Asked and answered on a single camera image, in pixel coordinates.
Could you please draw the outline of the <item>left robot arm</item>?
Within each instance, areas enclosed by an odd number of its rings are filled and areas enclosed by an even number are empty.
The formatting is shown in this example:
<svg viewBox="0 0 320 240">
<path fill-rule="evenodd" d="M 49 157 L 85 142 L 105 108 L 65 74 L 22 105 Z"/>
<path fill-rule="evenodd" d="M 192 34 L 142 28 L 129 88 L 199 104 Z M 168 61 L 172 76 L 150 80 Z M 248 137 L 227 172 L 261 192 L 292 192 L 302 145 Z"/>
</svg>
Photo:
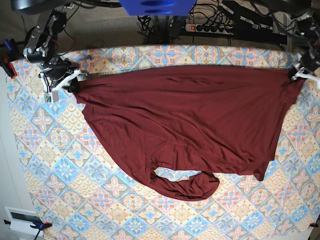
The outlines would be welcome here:
<svg viewBox="0 0 320 240">
<path fill-rule="evenodd" d="M 293 80 L 309 79 L 319 88 L 320 78 L 315 73 L 320 68 L 319 10 L 312 7 L 311 0 L 267 0 L 264 4 L 273 18 L 276 12 L 289 15 L 294 25 L 292 30 L 280 26 L 278 22 L 275 24 L 281 33 L 303 48 L 292 63 L 288 76 Z"/>
</svg>

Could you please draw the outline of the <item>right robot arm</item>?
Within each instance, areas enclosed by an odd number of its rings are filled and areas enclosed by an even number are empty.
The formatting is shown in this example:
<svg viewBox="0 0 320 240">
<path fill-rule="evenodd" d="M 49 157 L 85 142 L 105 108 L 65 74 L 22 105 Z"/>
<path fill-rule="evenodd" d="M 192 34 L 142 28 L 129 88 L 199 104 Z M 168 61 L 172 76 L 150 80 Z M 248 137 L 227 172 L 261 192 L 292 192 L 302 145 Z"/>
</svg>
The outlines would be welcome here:
<svg viewBox="0 0 320 240">
<path fill-rule="evenodd" d="M 68 59 L 63 60 L 57 53 L 58 34 L 65 30 L 67 13 L 65 8 L 71 0 L 12 0 L 13 11 L 22 15 L 39 15 L 35 27 L 26 36 L 23 55 L 37 65 L 39 78 L 45 93 L 65 89 L 70 93 L 80 91 L 78 76 L 87 72 L 79 70 Z"/>
</svg>

